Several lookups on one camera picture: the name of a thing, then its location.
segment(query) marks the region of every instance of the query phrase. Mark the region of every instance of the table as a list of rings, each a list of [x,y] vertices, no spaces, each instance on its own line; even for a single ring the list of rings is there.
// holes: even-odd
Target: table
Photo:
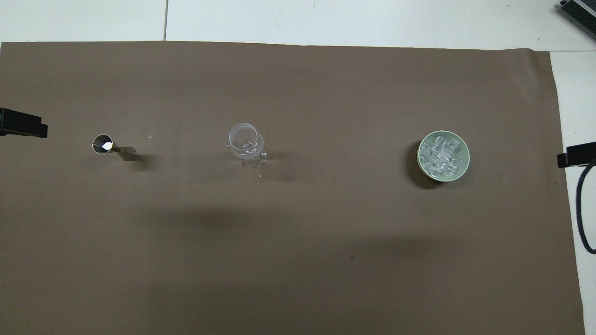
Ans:
[[[554,11],[556,1],[375,0],[313,1],[82,0],[0,3],[0,41],[236,41],[278,44],[414,46],[551,51],[563,145],[594,141],[596,41]],[[575,186],[581,168],[566,169],[572,229],[587,334],[596,334],[596,258],[576,229]],[[588,176],[584,202],[596,199]],[[584,206],[585,228],[596,240],[596,210]]]

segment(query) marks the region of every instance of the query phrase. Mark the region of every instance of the brown mat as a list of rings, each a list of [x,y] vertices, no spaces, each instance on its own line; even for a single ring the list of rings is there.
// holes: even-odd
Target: brown mat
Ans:
[[[2,334],[583,333],[546,52],[3,43],[0,95],[49,126],[0,138]]]

